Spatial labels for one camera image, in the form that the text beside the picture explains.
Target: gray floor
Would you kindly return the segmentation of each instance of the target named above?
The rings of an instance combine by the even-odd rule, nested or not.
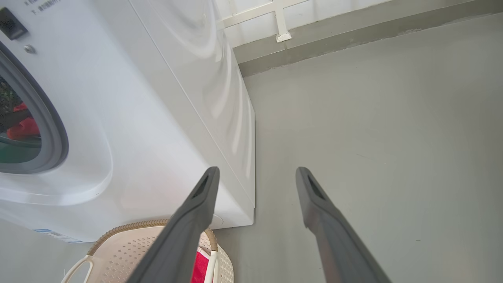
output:
[[[501,282],[502,50],[499,14],[246,78],[255,224],[215,231],[235,282],[324,281],[298,166],[393,282]]]

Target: white washing machine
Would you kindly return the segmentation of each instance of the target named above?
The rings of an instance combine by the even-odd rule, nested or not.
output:
[[[218,166],[210,227],[253,223],[255,114],[211,0],[0,8],[0,217],[95,241]]]

